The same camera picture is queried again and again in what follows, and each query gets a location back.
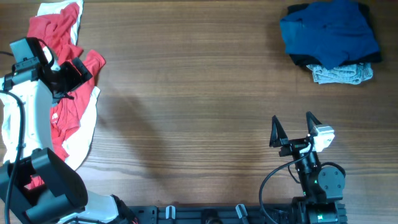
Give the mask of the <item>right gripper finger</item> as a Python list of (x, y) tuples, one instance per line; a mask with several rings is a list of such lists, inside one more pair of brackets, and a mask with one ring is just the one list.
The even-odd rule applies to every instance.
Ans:
[(277, 116), (274, 115), (272, 117), (272, 129), (271, 129), (269, 146), (282, 147), (286, 144), (288, 144), (288, 137)]
[(322, 125), (322, 123), (313, 115), (311, 111), (306, 112), (306, 120), (309, 135), (317, 136), (318, 131), (316, 127), (318, 125)]

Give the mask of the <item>blue t-shirt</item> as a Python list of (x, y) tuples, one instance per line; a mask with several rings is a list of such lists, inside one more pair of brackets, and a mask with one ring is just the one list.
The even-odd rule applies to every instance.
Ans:
[(368, 22), (368, 8), (357, 1), (318, 1), (280, 20), (285, 52), (309, 56), (327, 69), (345, 62), (371, 62), (381, 50)]

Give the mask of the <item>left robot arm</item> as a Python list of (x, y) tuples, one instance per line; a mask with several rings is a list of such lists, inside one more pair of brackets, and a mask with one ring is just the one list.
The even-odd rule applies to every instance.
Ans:
[(16, 153), (1, 167), (5, 222), (137, 223), (117, 196), (86, 189), (81, 177), (59, 158), (52, 144), (50, 109), (92, 78), (79, 58), (55, 68), (45, 43), (24, 37), (10, 44), (16, 62), (1, 80), (1, 93), (17, 124)]

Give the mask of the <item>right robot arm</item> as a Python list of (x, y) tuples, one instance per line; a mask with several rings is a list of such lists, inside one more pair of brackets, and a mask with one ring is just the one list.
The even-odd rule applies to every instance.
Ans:
[(284, 208), (274, 208), (276, 223), (344, 223), (346, 214), (343, 199), (345, 170), (333, 162), (321, 163), (318, 154), (328, 148), (335, 138), (334, 129), (306, 113), (308, 134), (304, 138), (289, 139), (280, 121), (272, 117), (270, 147), (280, 149), (279, 156), (291, 156), (286, 166), (294, 166), (303, 195), (294, 197)]

